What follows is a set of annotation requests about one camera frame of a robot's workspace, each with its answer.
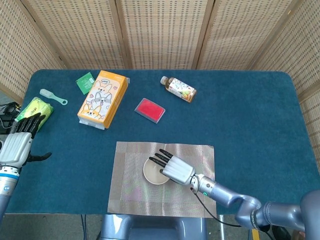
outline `red ink pad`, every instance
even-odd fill
[[[166,110],[153,101],[143,98],[134,111],[157,124]]]

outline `yellow-green package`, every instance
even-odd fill
[[[54,108],[49,103],[45,103],[39,97],[34,97],[28,106],[26,106],[26,108],[16,117],[15,121],[18,122],[23,118],[28,118],[37,113],[41,113],[41,115],[45,115],[45,118],[40,122],[39,130],[53,111]]]

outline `floor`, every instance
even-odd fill
[[[233,215],[224,221],[235,223]],[[102,223],[101,215],[87,215],[87,240],[96,240]],[[207,221],[208,240],[220,240],[220,225],[213,219]],[[247,240],[249,230],[225,227],[225,240]],[[82,240],[80,215],[73,214],[9,214],[0,228],[0,240]],[[261,240],[268,240],[260,233]]]

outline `woven panel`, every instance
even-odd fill
[[[13,0],[0,0],[0,83],[21,102],[31,75],[61,63]]]
[[[122,0],[133,68],[190,69],[206,0]]]
[[[217,0],[200,69],[245,70],[290,0]]]
[[[124,68],[109,1],[27,2],[71,68]]]
[[[319,51],[320,1],[304,1],[254,69],[289,73],[299,95],[320,80]]]
[[[320,91],[303,101],[301,110],[320,171]]]

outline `bottle cap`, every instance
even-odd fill
[[[165,84],[166,84],[166,79],[167,79],[167,77],[166,77],[166,76],[163,76],[163,77],[161,78],[161,80],[160,80],[160,83],[161,83],[162,85],[165,85]]]

